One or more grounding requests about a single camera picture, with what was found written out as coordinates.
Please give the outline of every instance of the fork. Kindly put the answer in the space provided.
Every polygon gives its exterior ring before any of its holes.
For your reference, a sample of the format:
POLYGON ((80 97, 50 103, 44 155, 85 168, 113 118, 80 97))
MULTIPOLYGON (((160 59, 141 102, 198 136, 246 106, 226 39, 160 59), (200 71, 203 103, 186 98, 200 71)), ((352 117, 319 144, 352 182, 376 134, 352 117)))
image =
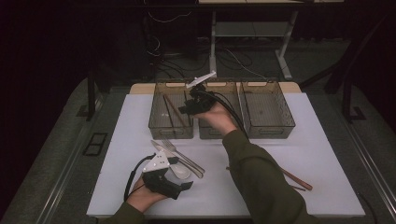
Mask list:
POLYGON ((186 157, 185 155, 183 155, 183 153, 177 151, 175 145, 173 145, 171 143, 171 141, 169 141, 166 138, 163 138, 163 144, 165 145, 165 147, 171 151, 171 152, 175 152, 177 153, 179 156, 181 156, 186 162, 188 162, 191 166, 194 166, 197 170, 199 170, 202 174, 205 172, 204 168, 202 168, 201 166, 199 166, 197 163, 195 163, 194 161, 190 160, 188 157, 186 157))

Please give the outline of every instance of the knife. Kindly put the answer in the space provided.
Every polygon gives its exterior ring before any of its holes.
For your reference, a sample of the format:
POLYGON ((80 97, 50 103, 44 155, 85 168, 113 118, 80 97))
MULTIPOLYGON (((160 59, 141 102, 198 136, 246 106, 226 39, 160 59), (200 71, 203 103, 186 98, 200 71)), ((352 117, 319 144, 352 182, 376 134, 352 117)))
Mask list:
POLYGON ((153 140, 151 140, 151 144, 154 145, 155 148, 157 148, 157 150, 163 151, 167 158, 174 158, 174 157, 178 158, 178 161, 181 164, 185 165, 189 170, 191 170, 196 176, 198 176, 198 178, 204 177, 204 174, 201 173, 198 169, 196 169, 195 167, 191 166, 187 161, 185 161, 185 160, 181 159, 180 157, 176 156, 175 154, 173 154, 173 152, 169 151, 165 147, 161 146, 160 144, 156 143, 153 140))

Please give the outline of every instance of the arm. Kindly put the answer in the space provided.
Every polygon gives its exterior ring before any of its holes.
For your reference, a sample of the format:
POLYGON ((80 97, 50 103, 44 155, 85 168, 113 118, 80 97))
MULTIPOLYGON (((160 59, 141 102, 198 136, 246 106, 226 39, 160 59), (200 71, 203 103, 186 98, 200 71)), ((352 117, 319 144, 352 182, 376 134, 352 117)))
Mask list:
POLYGON ((303 197, 289 186, 276 161, 263 148, 249 143, 220 104, 204 114, 223 135, 233 182, 244 198, 254 223, 319 223, 307 214, 303 197))
POLYGON ((133 193, 123 203, 114 216, 101 220, 101 224, 143 224, 145 216, 143 215, 153 204, 163 200, 166 196, 160 193, 151 192, 144 186, 142 177, 134 184, 133 193))

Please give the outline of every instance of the gray carpet floor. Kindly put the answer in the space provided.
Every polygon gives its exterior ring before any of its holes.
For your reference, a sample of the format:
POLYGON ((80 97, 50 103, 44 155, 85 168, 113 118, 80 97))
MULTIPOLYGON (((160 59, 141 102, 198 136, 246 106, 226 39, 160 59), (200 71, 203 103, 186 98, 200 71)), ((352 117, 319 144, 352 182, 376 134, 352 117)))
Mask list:
MULTIPOLYGON (((332 65, 343 55, 347 45, 347 41, 324 40, 318 43, 308 40, 292 41, 285 56, 293 75, 292 81, 304 81, 332 65)), ((259 74, 277 77, 282 81, 281 70, 274 54, 274 50, 279 46, 279 41, 268 39, 247 41, 242 47, 236 47, 233 41, 220 40, 217 51, 218 77, 257 77, 259 74), (241 68, 234 57, 256 74, 241 68)), ((169 77, 169 75, 198 77, 207 74, 209 71, 208 48, 203 47, 200 52, 198 60, 186 59, 178 54, 169 53, 167 61, 163 63, 165 65, 160 65, 162 70, 158 71, 156 77, 169 77)), ((365 224, 375 223, 376 218, 377 223, 395 223, 361 162, 355 142, 348 131, 348 124, 340 114, 340 92, 327 95, 322 90, 326 79, 319 80, 304 91, 308 94, 352 188, 359 194, 358 198, 366 216, 323 218, 322 222, 365 224)), ((86 216, 86 212, 123 99, 129 88, 115 87, 109 93, 101 93, 97 113, 92 121, 86 121, 85 117, 78 115, 78 111, 87 105, 86 80, 76 87, 29 175, 8 208, 1 221, 2 224, 96 223, 97 220, 86 216), (103 150, 97 157, 83 156, 81 152, 87 146, 93 133, 107 133, 103 150)), ((388 181, 389 187, 396 191, 395 133, 357 88, 353 89, 352 106, 358 106, 366 120, 356 120, 350 126, 356 130, 378 169, 388 181)), ((148 223, 202 222, 251 223, 250 220, 245 219, 148 221, 148 223)))

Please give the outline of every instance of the green sleeve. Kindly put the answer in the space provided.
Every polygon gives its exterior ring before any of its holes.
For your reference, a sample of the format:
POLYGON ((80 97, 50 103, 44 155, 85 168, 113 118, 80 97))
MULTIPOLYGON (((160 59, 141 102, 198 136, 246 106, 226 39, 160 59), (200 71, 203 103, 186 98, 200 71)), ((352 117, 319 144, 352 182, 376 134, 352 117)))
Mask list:
POLYGON ((123 203, 114 216, 101 220, 100 224, 143 224, 145 216, 128 203, 123 203))
POLYGON ((237 130, 224 136, 223 145, 233 182, 255 224, 319 223, 307 214, 304 198, 288 184, 267 151, 249 143, 237 130))

